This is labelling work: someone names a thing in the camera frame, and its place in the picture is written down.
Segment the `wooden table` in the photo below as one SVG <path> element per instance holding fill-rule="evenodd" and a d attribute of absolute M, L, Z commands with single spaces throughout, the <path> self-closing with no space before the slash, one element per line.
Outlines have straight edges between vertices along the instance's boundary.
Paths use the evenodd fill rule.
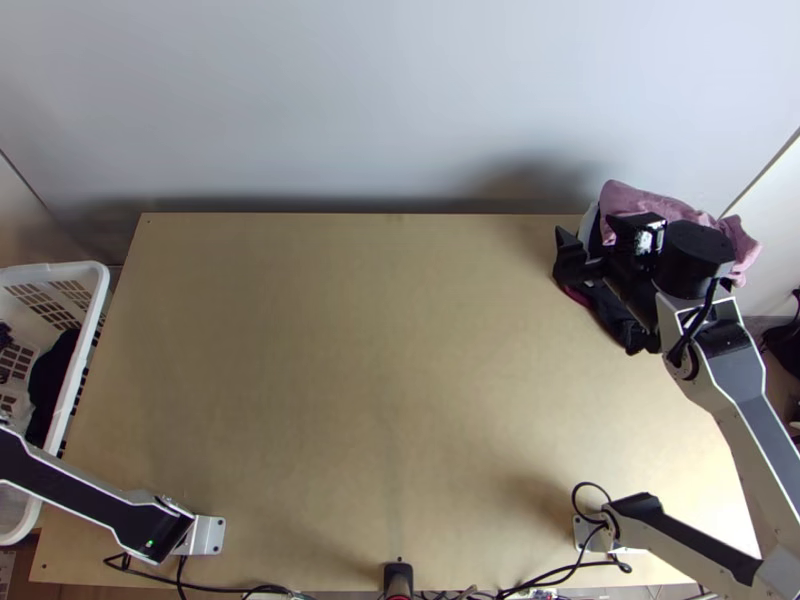
<path fill-rule="evenodd" d="M 576 223 L 144 215 L 65 460 L 225 516 L 185 574 L 206 584 L 377 590 L 402 556 L 419 589 L 512 585 L 575 560 L 585 479 L 757 553 L 711 417 L 551 280 Z M 49 510 L 32 577 L 148 585 L 101 564 L 117 551 Z M 630 562 L 570 585 L 687 580 Z"/>

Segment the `pink towel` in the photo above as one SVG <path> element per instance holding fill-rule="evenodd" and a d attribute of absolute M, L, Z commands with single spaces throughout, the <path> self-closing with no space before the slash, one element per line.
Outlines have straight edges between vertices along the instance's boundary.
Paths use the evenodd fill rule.
<path fill-rule="evenodd" d="M 694 221 L 700 225 L 719 229 L 731 240 L 736 253 L 736 262 L 728 275 L 736 287 L 742 287 L 746 283 L 744 272 L 761 252 L 761 243 L 745 233 L 739 215 L 731 215 L 717 221 L 707 212 L 695 210 L 685 202 L 637 190 L 613 179 L 606 181 L 597 204 L 600 208 L 600 232 L 603 234 L 604 246 L 610 246 L 616 240 L 616 235 L 606 223 L 606 215 L 624 217 L 654 212 L 664 217 L 667 222 Z"/>

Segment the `cable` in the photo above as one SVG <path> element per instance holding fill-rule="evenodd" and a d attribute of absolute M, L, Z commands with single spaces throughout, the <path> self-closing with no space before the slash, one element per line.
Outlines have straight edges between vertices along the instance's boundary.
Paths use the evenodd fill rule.
<path fill-rule="evenodd" d="M 183 575 L 183 568 L 186 566 L 186 561 L 189 559 L 185 554 L 178 560 L 178 572 L 175 574 L 175 587 L 178 588 L 178 596 L 181 600 L 187 600 L 186 594 L 183 593 L 183 585 L 181 583 L 181 575 Z"/>
<path fill-rule="evenodd" d="M 717 291 L 718 283 L 719 278 L 715 277 L 711 280 L 711 283 L 708 285 L 708 289 L 706 290 L 706 298 L 703 302 L 703 308 L 700 309 L 700 312 L 697 313 L 697 316 L 694 318 L 694 320 L 692 320 L 692 324 L 683 330 L 683 335 L 677 342 L 675 342 L 675 345 L 672 347 L 672 349 L 667 352 L 667 360 L 669 360 L 676 367 L 681 366 L 683 350 L 686 348 L 686 345 L 694 339 L 694 336 L 697 335 L 700 326 L 708 318 L 708 314 L 711 312 L 711 308 L 714 306 L 714 292 Z"/>
<path fill-rule="evenodd" d="M 571 500 L 572 500 L 572 508 L 573 508 L 573 510 L 574 510 L 574 511 L 575 511 L 575 513 L 576 513 L 578 516 L 580 516 L 580 517 L 581 517 L 581 518 L 582 518 L 584 521 L 587 521 L 587 522 L 589 522 L 589 523 L 593 523 L 593 524 L 595 524 L 595 525 L 605 525 L 605 523 L 606 523 L 605 521 L 602 521 L 602 520 L 600 520 L 600 519 L 592 519 L 591 517 L 587 517 L 587 516 L 586 516 L 586 515 L 585 515 L 585 514 L 584 514 L 584 513 L 581 511 L 581 509 L 579 509 L 579 508 L 578 508 L 578 492 L 579 492 L 579 491 L 580 491 L 582 488 L 585 488 L 585 487 L 593 487 L 593 488 L 595 488 L 595 489 L 597 489 L 597 490 L 600 490 L 600 492 L 601 492 L 601 493 L 602 493 L 602 494 L 603 494 L 603 495 L 606 497 L 606 500 L 608 500 L 609 502 L 611 502 L 611 496 L 610 496 L 610 495 L 608 494 L 608 492 L 607 492 L 607 491 L 605 491 L 605 490 L 604 490 L 602 487 L 600 487 L 600 486 L 599 486 L 599 485 L 597 485 L 596 483 L 592 483 L 591 481 L 581 481 L 581 482 L 580 482 L 578 485 L 576 485 L 574 488 L 572 488 L 572 496 L 571 496 Z"/>
<path fill-rule="evenodd" d="M 593 561 L 593 562 L 588 562 L 588 563 L 583 562 L 583 555 L 586 553 L 586 549 L 589 547 L 589 542 L 591 541 L 591 539 L 598 532 L 602 531 L 603 529 L 608 528 L 608 523 L 606 523 L 605 521 L 598 521 L 597 519 L 591 519 L 591 518 L 587 517 L 583 512 L 581 512 L 578 509 L 578 505 L 577 505 L 577 494 L 578 494 L 578 491 L 581 488 L 587 487 L 587 486 L 588 487 L 594 487 L 594 488 L 600 490 L 606 496 L 608 501 L 611 502 L 611 496 L 608 494 L 608 492 L 606 492 L 602 487 L 600 487 L 596 483 L 592 483 L 591 481 L 582 481 L 581 483 L 579 483 L 578 485 L 576 485 L 572 489 L 572 507 L 575 509 L 575 512 L 578 515 L 580 515 L 582 518 L 586 519 L 588 522 L 597 524 L 597 527 L 595 527 L 591 531 L 591 533 L 586 537 L 586 541 L 583 542 L 583 545 L 581 546 L 580 553 L 578 554 L 578 560 L 576 560 L 571 565 L 566 565 L 566 566 L 563 566 L 563 567 L 559 567 L 557 569 L 553 569 L 552 571 L 548 571 L 547 573 L 539 575 L 538 577 L 530 579 L 530 580 L 528 580 L 525 583 L 522 583 L 520 585 L 514 586 L 512 588 L 507 588 L 507 589 L 504 589 L 504 590 L 498 590 L 497 595 L 495 596 L 495 600 L 504 600 L 505 598 L 508 598 L 512 594 L 516 594 L 517 592 L 520 592 L 522 590 L 527 590 L 527 589 L 530 589 L 532 587 L 537 587 L 537 586 L 540 586 L 540 587 L 553 587 L 553 586 L 560 585 L 560 584 L 564 583 L 565 581 L 567 581 L 570 577 L 572 577 L 578 569 L 584 569 L 584 568 L 587 568 L 587 567 L 615 566 L 615 567 L 619 568 L 619 570 L 622 571 L 623 573 L 631 573 L 633 571 L 631 566 L 629 564 L 624 563 L 621 560 L 619 560 L 619 558 L 616 556 L 616 554 L 610 554 L 609 560 L 600 560 L 600 561 Z M 559 579 L 554 579 L 554 580 L 551 580 L 551 581 L 547 581 L 547 579 L 549 579 L 550 577 L 553 577 L 553 576 L 558 575 L 560 573 L 563 573 L 565 571 L 567 572 L 567 574 L 564 575 L 563 577 L 561 577 Z"/>
<path fill-rule="evenodd" d="M 207 585 L 198 585 L 195 583 L 186 583 L 182 580 L 183 576 L 183 569 L 186 566 L 186 561 L 188 560 L 188 556 L 182 556 L 180 561 L 178 562 L 178 572 L 176 574 L 175 579 L 170 579 L 169 577 L 162 577 L 161 575 L 154 575 L 152 573 L 146 573 L 144 571 L 139 571 L 137 569 L 131 569 L 131 556 L 127 552 L 121 552 L 120 554 L 115 554 L 114 556 L 109 556 L 103 559 L 103 564 L 107 567 L 114 569 L 115 571 L 120 571 L 122 573 L 128 573 L 129 575 L 136 575 L 137 577 L 143 577 L 144 579 L 150 579 L 151 581 L 158 581 L 160 583 L 167 583 L 169 585 L 174 585 L 178 589 L 178 594 L 180 595 L 181 600 L 186 599 L 186 595 L 184 590 L 197 590 L 198 592 L 210 592 L 214 594 L 245 594 L 243 598 L 249 598 L 252 594 L 258 592 L 264 592 L 267 594 L 286 594 L 290 596 L 294 596 L 296 598 L 300 598 L 301 600 L 315 600 L 313 597 L 308 596 L 307 594 L 300 594 L 298 592 L 293 592 L 289 588 L 283 587 L 282 585 L 276 585 L 273 583 L 263 583 L 257 585 L 255 587 L 214 587 L 214 586 L 207 586 Z M 114 561 L 122 559 L 121 564 L 115 564 Z"/>

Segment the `floor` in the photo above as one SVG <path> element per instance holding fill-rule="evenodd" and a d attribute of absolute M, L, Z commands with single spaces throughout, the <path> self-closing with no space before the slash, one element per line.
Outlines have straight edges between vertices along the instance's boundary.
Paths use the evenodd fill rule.
<path fill-rule="evenodd" d="M 9 548 L 16 552 L 14 573 L 7 600 L 177 600 L 175 590 L 149 590 L 137 588 L 108 588 L 76 585 L 30 583 L 30 571 L 36 550 L 36 537 L 29 536 L 25 541 Z M 572 600 L 685 600 L 698 595 L 696 584 L 634 586 L 620 588 L 559 588 L 559 595 Z M 378 594 L 372 592 L 312 592 L 317 600 L 377 600 Z M 224 600 L 237 596 L 220 596 L 204 592 L 187 593 L 189 600 Z M 0 587 L 0 600 L 3 599 Z"/>

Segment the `laundry basket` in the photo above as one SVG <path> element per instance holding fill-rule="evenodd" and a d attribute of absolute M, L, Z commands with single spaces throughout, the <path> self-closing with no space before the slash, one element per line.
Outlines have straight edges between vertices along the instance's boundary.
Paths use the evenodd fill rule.
<path fill-rule="evenodd" d="M 0 322 L 11 328 L 13 338 L 0 351 L 0 408 L 11 415 L 18 430 L 25 430 L 33 410 L 28 381 L 36 359 L 64 331 L 80 329 L 43 448 L 56 456 L 63 451 L 105 322 L 111 301 L 109 281 L 108 269 L 94 261 L 0 269 Z M 40 508 L 39 499 L 0 484 L 0 546 L 25 537 L 36 524 Z"/>

